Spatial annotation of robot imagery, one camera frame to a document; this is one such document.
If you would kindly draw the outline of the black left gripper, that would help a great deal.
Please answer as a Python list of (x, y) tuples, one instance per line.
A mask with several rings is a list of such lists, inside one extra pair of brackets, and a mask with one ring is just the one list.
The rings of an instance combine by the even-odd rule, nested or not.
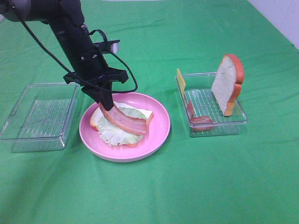
[(80, 46), (64, 45), (63, 51), (74, 69), (64, 76), (65, 82), (83, 86), (83, 93), (110, 111), (114, 107), (112, 82), (125, 83), (128, 80), (127, 72), (109, 67), (96, 47), (83, 51)]

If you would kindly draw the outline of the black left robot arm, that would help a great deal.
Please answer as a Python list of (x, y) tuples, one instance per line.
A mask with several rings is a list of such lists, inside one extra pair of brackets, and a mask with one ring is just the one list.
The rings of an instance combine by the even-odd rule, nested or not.
[(98, 30), (102, 42), (93, 43), (85, 25), (85, 18), (79, 0), (2, 0), (0, 13), (6, 19), (21, 22), (40, 21), (48, 24), (68, 58), (73, 70), (67, 70), (66, 83), (78, 83), (82, 91), (106, 111), (113, 106), (112, 83), (128, 80), (125, 70), (111, 68), (103, 54), (115, 54), (119, 50), (119, 40), (108, 40), (102, 30)]

